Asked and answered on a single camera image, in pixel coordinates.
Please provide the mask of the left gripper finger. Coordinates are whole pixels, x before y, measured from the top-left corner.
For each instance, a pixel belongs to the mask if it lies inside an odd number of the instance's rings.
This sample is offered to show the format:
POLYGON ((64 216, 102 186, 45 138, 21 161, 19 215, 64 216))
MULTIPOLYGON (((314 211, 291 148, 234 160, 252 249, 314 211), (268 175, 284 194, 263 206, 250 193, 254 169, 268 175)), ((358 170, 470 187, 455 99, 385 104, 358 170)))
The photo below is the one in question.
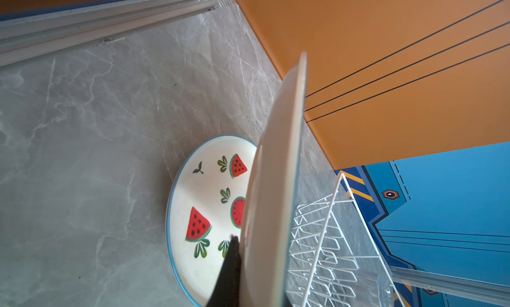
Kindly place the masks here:
POLYGON ((207 303, 207 307, 239 306, 241 271, 239 249, 239 238, 232 236, 227 256, 224 259, 215 288, 207 303))

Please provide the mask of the watermelon pattern plate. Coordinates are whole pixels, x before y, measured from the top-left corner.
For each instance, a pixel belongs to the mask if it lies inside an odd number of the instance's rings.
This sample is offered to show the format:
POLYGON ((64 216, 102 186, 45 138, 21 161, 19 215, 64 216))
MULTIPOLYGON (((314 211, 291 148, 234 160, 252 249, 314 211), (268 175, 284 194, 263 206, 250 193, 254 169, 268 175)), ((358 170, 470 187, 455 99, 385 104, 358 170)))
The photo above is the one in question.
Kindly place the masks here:
POLYGON ((177 283, 206 306, 231 237, 240 236, 256 146, 241 137, 207 140, 183 162, 169 194, 166 237, 177 283))

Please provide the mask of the white wire dish rack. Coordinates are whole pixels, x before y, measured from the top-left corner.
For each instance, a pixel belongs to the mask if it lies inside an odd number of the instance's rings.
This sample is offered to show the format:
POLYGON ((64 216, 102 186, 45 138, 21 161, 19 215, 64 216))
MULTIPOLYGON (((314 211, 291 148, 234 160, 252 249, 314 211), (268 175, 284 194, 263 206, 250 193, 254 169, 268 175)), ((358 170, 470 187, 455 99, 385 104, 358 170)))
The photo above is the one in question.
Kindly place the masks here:
POLYGON ((291 306, 407 306, 345 174, 296 207, 286 296, 291 306))

